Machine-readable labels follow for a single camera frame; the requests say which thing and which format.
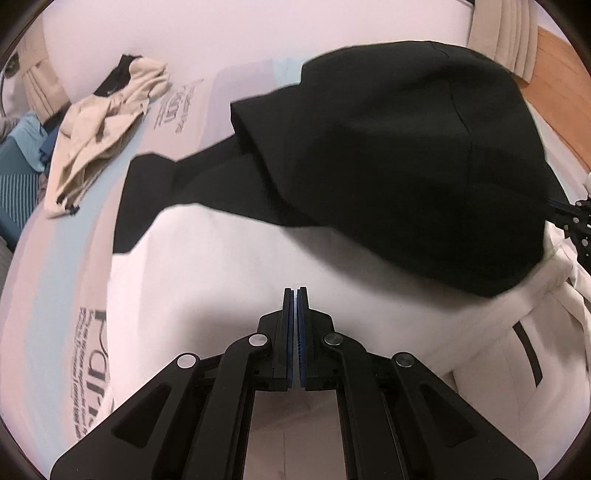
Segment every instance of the bed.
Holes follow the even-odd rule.
[[[25,8],[19,18],[33,17],[43,6]],[[113,17],[115,8],[119,15]],[[469,4],[457,0],[431,0],[427,4],[392,1],[372,8],[340,1],[272,7],[262,1],[222,7],[187,1],[176,5],[177,11],[187,8],[194,15],[179,15],[161,24],[157,19],[165,16],[159,11],[164,8],[164,4],[155,2],[138,12],[131,3],[112,0],[58,0],[52,4],[44,13],[47,46],[70,99],[76,101],[93,91],[122,53],[165,59],[175,85],[201,77],[215,78],[228,66],[272,59],[275,84],[269,87],[278,87],[297,81],[298,65],[303,60],[341,46],[411,38],[465,45],[472,14]],[[582,7],[565,2],[563,8]],[[561,7],[549,4],[548,10],[558,21],[564,19]],[[133,25],[144,27],[128,27],[130,19]],[[223,35],[215,28],[219,22],[227,27]],[[116,41],[104,38],[105,24],[122,32]],[[156,25],[158,35],[153,33]],[[568,22],[563,29],[583,52],[583,60],[588,60],[583,33],[575,34]],[[92,53],[68,41],[86,35],[100,39],[100,47]],[[171,40],[162,42],[162,37]],[[13,43],[14,38],[7,38],[7,42]],[[215,52],[213,48],[196,47],[200,45],[215,45]],[[241,93],[256,93],[252,87],[237,87],[249,77],[248,72],[248,68],[234,74],[226,71],[226,88],[234,88],[235,98]],[[534,118],[548,162],[567,197],[570,201],[581,198],[585,195],[585,172],[544,120],[535,113]],[[93,186],[84,200],[83,216],[54,221],[36,211],[22,233],[0,303],[0,414],[8,429],[0,440],[12,462],[6,471],[15,472],[10,478],[48,478],[56,459],[113,408],[105,329],[110,274],[105,261],[111,261],[112,238],[103,233],[114,229],[118,196],[128,165],[141,148],[146,125]],[[222,122],[209,141],[231,133],[225,128],[227,123]],[[207,139],[193,148],[205,146]],[[121,352],[125,347],[117,348]],[[75,389],[76,384],[84,387],[84,394]],[[558,473],[551,473],[554,478],[574,478],[556,475],[560,469],[570,472],[584,465],[580,457],[576,460],[569,456],[582,448],[579,445],[586,445],[587,437],[583,429]]]

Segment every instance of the beige garment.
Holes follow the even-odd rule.
[[[517,76],[523,77],[525,58],[530,46],[530,0],[519,0],[519,6],[521,8],[521,33],[513,72]]]
[[[525,66],[523,68],[523,78],[526,82],[531,81],[534,74],[534,65],[538,51],[538,10],[535,7],[534,0],[530,0],[530,40],[527,46],[527,55],[525,57]]]
[[[501,0],[476,0],[468,48],[495,59],[501,30]]]
[[[517,54],[519,53],[519,42],[521,41],[521,24],[523,22],[521,15],[521,0],[513,0],[513,8],[515,9],[515,36],[511,48],[511,58],[509,62],[509,71],[515,71],[515,63],[517,62]]]
[[[515,68],[515,58],[517,57],[517,50],[519,48],[519,45],[517,45],[517,0],[511,0],[509,6],[511,7],[511,16],[509,18],[511,22],[511,33],[509,34],[509,53],[507,54],[507,64],[505,67],[512,72]]]
[[[64,105],[68,96],[57,77],[47,54],[43,33],[43,16],[30,26],[18,45],[20,75],[31,109],[45,123]]]
[[[529,80],[537,25],[533,0],[476,0],[468,47]]]
[[[96,178],[127,144],[150,99],[168,89],[168,69],[139,58],[128,85],[110,97],[95,95],[72,105],[57,136],[44,209],[49,217],[76,211]]]
[[[495,62],[506,67],[509,63],[511,50],[511,3],[514,0],[500,0],[501,5],[501,29],[499,41],[496,44]]]

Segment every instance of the white jacket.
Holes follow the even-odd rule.
[[[168,89],[167,66],[139,58],[129,66],[131,79],[110,97],[95,95],[72,105],[60,127],[44,201],[49,217],[78,205],[111,159],[125,146],[148,110],[150,99]]]

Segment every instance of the beige curtain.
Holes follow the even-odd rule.
[[[69,99],[47,54],[43,17],[37,18],[25,33],[18,45],[18,57],[29,106],[39,121],[45,123],[67,105]]]

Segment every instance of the wooden floor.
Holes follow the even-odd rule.
[[[526,100],[591,171],[591,77],[574,48],[538,28],[531,83],[516,80]]]

